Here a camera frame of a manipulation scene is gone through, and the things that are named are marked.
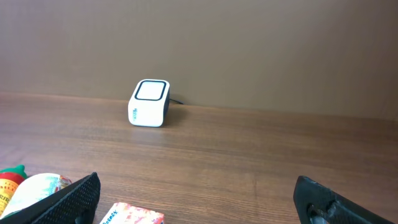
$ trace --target beige wall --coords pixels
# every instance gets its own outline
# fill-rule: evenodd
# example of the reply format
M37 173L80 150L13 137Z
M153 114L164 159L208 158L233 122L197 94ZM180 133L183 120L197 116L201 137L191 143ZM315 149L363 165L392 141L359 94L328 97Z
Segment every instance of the beige wall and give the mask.
M396 0L2 0L0 91L398 115Z

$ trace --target brown tabletop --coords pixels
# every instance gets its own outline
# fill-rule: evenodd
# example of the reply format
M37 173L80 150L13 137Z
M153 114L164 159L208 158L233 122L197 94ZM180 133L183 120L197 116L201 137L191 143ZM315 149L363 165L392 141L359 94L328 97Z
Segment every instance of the brown tabletop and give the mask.
M169 223L299 223L299 175L398 222L398 125L170 105L162 128L127 101L0 93L0 169L101 180L99 223L115 202Z

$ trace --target wooden surface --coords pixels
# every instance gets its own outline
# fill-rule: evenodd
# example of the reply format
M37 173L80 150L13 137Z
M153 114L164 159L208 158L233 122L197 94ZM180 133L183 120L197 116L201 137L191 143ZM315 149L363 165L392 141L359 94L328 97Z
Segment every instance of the wooden surface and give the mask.
M0 169L97 171L95 223L114 202L167 224L299 223L299 175L398 222L397 147L397 123L373 119L170 105L139 128L126 101L0 93Z

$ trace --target green cap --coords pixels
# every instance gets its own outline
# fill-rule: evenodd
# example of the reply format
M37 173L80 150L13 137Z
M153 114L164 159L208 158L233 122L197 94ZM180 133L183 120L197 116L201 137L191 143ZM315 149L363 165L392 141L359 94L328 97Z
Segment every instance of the green cap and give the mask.
M19 174L24 179L27 178L27 175L25 173L25 166L24 165L18 165L15 168L7 168L7 169L4 169L4 170L0 170L0 174L1 173L5 173L5 172L13 172L13 173Z

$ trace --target yellow label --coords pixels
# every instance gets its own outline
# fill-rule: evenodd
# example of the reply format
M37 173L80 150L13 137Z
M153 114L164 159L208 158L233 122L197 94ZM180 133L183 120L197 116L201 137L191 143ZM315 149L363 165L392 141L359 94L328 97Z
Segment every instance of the yellow label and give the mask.
M18 184L12 180L0 179L0 215L4 212L4 209L6 209L17 187Z

